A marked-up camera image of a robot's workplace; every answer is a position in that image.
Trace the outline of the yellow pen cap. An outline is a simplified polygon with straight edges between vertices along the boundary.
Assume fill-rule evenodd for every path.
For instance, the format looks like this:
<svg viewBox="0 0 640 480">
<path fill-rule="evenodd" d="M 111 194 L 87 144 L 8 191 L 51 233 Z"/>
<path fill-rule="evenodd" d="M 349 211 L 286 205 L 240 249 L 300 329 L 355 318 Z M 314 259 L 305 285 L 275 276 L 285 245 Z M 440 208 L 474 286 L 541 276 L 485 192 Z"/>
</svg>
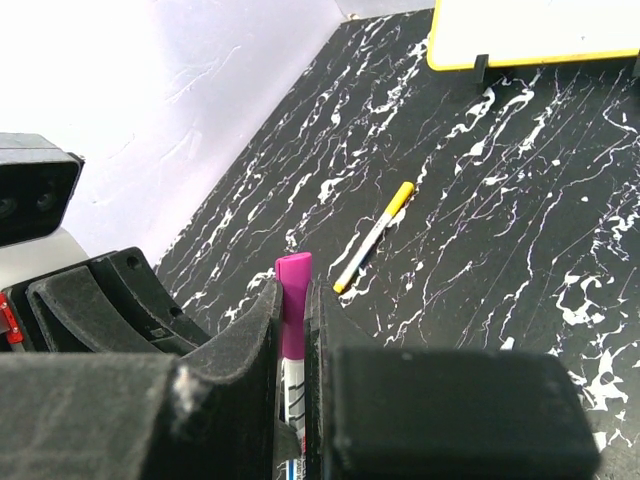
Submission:
<svg viewBox="0 0 640 480">
<path fill-rule="evenodd" d="M 403 182 L 387 205 L 385 212 L 391 217 L 394 217 L 406 203 L 406 201 L 411 197 L 413 192 L 414 184 L 408 181 Z"/>
</svg>

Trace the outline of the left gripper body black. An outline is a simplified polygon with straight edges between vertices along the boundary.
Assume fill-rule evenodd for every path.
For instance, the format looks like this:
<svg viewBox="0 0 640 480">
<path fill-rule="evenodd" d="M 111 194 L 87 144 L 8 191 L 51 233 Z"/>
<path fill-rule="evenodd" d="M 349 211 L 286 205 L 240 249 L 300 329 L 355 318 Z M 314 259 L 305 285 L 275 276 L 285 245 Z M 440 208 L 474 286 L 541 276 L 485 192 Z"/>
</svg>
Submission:
<svg viewBox="0 0 640 480">
<path fill-rule="evenodd" d="M 50 349 L 27 299 L 30 280 L 8 286 L 1 291 L 1 336 L 7 351 L 46 352 Z"/>
</svg>

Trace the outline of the white pen yellow end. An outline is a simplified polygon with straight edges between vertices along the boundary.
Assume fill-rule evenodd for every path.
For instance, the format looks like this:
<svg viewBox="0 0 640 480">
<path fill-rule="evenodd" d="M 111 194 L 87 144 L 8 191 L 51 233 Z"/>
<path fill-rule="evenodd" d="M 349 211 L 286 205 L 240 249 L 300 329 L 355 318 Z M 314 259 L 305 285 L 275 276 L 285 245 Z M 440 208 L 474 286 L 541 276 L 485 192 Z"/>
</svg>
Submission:
<svg viewBox="0 0 640 480">
<path fill-rule="evenodd" d="M 346 287 L 349 285 L 354 275 L 358 272 L 361 264 L 364 262 L 366 256 L 369 254 L 371 249 L 374 247 L 375 243 L 378 241 L 379 237 L 383 234 L 384 230 L 387 228 L 388 224 L 393 219 L 393 213 L 386 209 L 382 215 L 379 217 L 373 228 L 369 231 L 367 236 L 364 238 L 360 247 L 353 255 L 349 263 L 346 265 L 342 273 L 339 275 L 337 280 L 334 282 L 333 290 L 337 294 L 341 294 Z"/>
</svg>

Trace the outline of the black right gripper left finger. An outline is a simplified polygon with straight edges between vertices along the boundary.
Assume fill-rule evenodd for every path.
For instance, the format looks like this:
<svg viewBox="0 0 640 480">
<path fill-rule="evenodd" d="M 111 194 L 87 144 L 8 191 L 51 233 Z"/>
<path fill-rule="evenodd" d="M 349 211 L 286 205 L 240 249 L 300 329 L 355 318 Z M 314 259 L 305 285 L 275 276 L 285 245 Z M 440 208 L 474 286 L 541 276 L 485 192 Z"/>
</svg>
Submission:
<svg viewBox="0 0 640 480">
<path fill-rule="evenodd" d="M 282 289 L 185 357 L 1 358 L 5 479 L 269 479 Z"/>
</svg>

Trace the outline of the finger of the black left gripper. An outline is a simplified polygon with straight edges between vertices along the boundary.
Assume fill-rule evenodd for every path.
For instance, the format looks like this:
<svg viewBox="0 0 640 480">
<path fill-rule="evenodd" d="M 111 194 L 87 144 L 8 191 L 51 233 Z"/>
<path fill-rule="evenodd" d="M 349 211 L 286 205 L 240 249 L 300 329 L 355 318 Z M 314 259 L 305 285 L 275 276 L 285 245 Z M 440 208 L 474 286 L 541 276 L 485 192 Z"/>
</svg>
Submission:
<svg viewBox="0 0 640 480">
<path fill-rule="evenodd" d="M 186 355 L 194 350 L 166 326 L 122 316 L 85 266 L 32 282 L 26 299 L 51 352 Z"/>
<path fill-rule="evenodd" d="M 89 261 L 89 269 L 124 320 L 160 350 L 194 350 L 211 339 L 165 290 L 137 247 Z"/>
</svg>

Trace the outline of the magenta pen cap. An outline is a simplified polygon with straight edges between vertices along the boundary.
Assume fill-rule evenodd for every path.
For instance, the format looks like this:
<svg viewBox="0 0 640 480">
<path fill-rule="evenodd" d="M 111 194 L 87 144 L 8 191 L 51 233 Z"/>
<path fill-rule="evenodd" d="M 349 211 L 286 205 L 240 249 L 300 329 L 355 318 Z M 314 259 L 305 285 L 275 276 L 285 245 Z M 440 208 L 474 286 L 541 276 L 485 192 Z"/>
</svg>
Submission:
<svg viewBox="0 0 640 480">
<path fill-rule="evenodd" d="M 282 357 L 304 359 L 304 318 L 307 289 L 312 275 L 312 254 L 301 252 L 278 258 L 276 279 L 282 286 Z"/>
</svg>

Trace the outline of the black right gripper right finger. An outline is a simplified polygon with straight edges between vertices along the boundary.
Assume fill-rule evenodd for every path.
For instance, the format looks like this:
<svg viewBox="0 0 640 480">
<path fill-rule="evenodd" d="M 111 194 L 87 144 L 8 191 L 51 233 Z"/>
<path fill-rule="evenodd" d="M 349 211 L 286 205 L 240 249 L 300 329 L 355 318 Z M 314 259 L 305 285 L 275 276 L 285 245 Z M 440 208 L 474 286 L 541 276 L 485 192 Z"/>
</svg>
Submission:
<svg viewBox="0 0 640 480">
<path fill-rule="evenodd" d="M 310 479 L 591 479 L 600 453 L 567 370 L 508 350 L 386 348 L 313 283 Z"/>
</svg>

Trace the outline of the white pen magenta end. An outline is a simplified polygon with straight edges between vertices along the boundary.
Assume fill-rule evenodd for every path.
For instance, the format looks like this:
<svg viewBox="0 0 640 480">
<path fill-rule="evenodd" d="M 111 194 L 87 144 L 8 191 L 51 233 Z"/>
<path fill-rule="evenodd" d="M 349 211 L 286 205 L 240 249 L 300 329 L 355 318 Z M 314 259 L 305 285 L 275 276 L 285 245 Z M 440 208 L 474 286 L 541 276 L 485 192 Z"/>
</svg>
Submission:
<svg viewBox="0 0 640 480">
<path fill-rule="evenodd" d="M 301 453 L 288 460 L 286 478 L 302 480 L 306 477 L 305 465 L 305 370 L 303 360 L 282 359 L 282 386 L 284 422 L 296 433 Z"/>
</svg>

